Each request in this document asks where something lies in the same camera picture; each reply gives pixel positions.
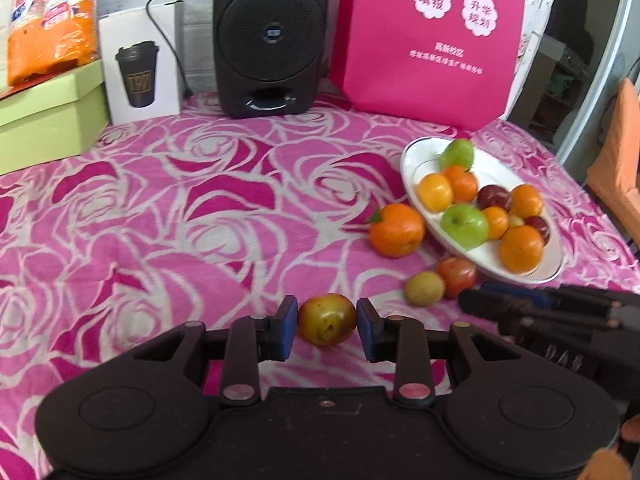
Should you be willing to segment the large orange front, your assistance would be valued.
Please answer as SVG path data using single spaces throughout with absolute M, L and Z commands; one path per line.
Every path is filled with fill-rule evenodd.
M 532 226 L 508 229 L 498 246 L 502 264 L 512 273 L 532 272 L 544 256 L 544 239 Z

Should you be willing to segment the tan kiwi fruit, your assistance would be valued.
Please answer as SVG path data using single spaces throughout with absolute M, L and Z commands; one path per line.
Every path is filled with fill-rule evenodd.
M 446 283 L 434 271 L 423 271 L 406 281 L 404 295 L 409 304 L 415 307 L 428 307 L 437 304 L 445 296 Z

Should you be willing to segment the red peach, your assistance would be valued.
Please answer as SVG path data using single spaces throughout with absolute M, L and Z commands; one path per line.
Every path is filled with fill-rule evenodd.
M 445 282 L 445 295 L 449 299 L 456 299 L 462 290 L 473 288 L 477 279 L 476 265 L 460 257 L 440 260 L 437 273 Z

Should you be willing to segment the red yellow nectarine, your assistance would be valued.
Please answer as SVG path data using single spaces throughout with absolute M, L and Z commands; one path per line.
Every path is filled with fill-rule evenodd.
M 340 294 L 309 298 L 298 310 L 298 334 L 316 347 L 341 344 L 352 336 L 356 326 L 356 307 Z

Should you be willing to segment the small yellow fruit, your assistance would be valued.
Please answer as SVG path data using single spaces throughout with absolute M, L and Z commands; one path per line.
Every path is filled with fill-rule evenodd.
M 510 214 L 509 221 L 510 221 L 511 228 L 516 228 L 517 226 L 524 226 L 525 224 L 524 220 L 516 216 L 515 214 Z

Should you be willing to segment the small orange tangerine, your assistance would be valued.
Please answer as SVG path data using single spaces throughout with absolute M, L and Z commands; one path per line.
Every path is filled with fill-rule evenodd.
M 499 206 L 489 206 L 483 210 L 488 224 L 488 240 L 501 240 L 506 231 L 510 229 L 510 217 Z

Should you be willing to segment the green apple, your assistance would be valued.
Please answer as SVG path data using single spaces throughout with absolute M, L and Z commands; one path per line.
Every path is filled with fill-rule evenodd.
M 438 166 L 444 171 L 450 166 L 459 166 L 470 170 L 474 162 L 474 146 L 470 140 L 457 139 L 450 142 L 439 155 Z
M 440 218 L 440 228 L 465 250 L 482 246 L 489 238 L 485 215 L 470 204 L 449 206 Z

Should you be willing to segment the orange with leaf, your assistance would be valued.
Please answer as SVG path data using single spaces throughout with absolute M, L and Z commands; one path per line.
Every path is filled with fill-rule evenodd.
M 368 240 L 384 257 L 408 256 L 421 245 L 424 236 L 423 218 L 406 204 L 386 205 L 369 217 Z

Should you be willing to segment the dark red plum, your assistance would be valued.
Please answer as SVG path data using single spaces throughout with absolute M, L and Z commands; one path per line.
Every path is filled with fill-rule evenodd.
M 541 216 L 529 216 L 524 219 L 524 223 L 526 226 L 531 226 L 534 228 L 541 236 L 544 241 L 544 246 L 547 246 L 550 240 L 550 226 L 548 222 L 544 220 Z
M 477 193 L 476 206 L 480 210 L 499 207 L 509 212 L 512 206 L 511 192 L 500 185 L 485 185 Z

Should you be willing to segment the orange mandarin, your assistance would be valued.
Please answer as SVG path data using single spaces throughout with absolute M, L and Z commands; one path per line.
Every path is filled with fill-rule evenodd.
M 478 192 L 477 178 L 462 166 L 451 165 L 440 172 L 450 183 L 455 203 L 472 203 Z

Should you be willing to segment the yellow orange citrus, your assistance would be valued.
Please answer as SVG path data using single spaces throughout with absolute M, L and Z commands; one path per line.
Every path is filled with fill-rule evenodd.
M 422 178 L 416 187 L 416 194 L 423 207 L 433 214 L 445 211 L 454 201 L 454 191 L 449 180 L 439 172 Z

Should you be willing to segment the orange covered chair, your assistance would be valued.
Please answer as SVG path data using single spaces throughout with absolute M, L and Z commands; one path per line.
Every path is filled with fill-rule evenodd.
M 596 161 L 587 170 L 586 183 L 639 245 L 639 96 L 624 78 L 608 134 Z

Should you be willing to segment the white round plate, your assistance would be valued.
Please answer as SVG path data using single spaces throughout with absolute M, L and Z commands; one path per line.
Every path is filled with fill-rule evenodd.
M 555 278 L 558 278 L 563 269 L 563 249 L 560 234 L 554 225 L 550 211 L 548 211 L 545 203 L 540 216 L 544 218 L 550 226 L 550 240 L 548 245 L 544 246 L 544 256 L 539 266 L 532 272 L 524 274 L 512 273 L 502 264 L 498 253 L 500 240 L 488 240 L 480 247 L 465 250 L 440 228 L 440 218 L 442 218 L 442 214 L 445 211 L 439 214 L 433 214 L 423 207 L 418 194 L 416 194 L 416 187 L 427 174 L 432 174 L 433 172 L 440 173 L 438 166 L 439 155 L 442 154 L 450 142 L 444 139 L 422 138 L 410 142 L 401 154 L 400 174 L 402 182 L 404 182 L 413 207 L 416 208 L 425 219 L 427 229 L 434 235 L 436 240 L 452 254 L 469 259 L 472 263 L 476 264 L 484 274 L 497 280 L 534 286 L 547 284 Z M 494 156 L 489 155 L 475 146 L 474 162 L 469 171 L 477 178 L 478 190 L 485 185 L 494 184 L 500 185 L 511 192 L 518 185 L 527 184 Z M 478 208 L 476 206 L 476 197 L 472 203 L 452 202 L 451 205 L 454 204 L 470 204 Z

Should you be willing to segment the magenta tote bag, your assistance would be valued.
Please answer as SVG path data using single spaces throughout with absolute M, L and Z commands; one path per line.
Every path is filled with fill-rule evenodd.
M 329 78 L 357 110 L 475 131 L 506 110 L 525 0 L 340 0 Z

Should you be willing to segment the white coffee cup box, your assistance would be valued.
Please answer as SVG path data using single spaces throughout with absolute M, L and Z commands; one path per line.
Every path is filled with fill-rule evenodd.
M 181 2 L 153 4 L 98 21 L 111 122 L 115 126 L 181 112 Z

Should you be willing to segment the light green shoe box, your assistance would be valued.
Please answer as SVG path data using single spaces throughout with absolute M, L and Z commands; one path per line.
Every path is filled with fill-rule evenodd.
M 101 61 L 3 91 L 0 171 L 79 155 L 109 122 Z

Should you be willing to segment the black speaker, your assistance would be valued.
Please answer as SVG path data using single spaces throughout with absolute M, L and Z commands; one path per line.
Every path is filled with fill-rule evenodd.
M 215 73 L 234 119 L 302 114 L 316 97 L 328 0 L 214 0 Z

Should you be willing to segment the orange paper cup pack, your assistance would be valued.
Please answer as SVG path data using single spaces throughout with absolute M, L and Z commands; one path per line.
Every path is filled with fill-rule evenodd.
M 97 57 L 96 0 L 12 0 L 11 87 L 89 64 Z

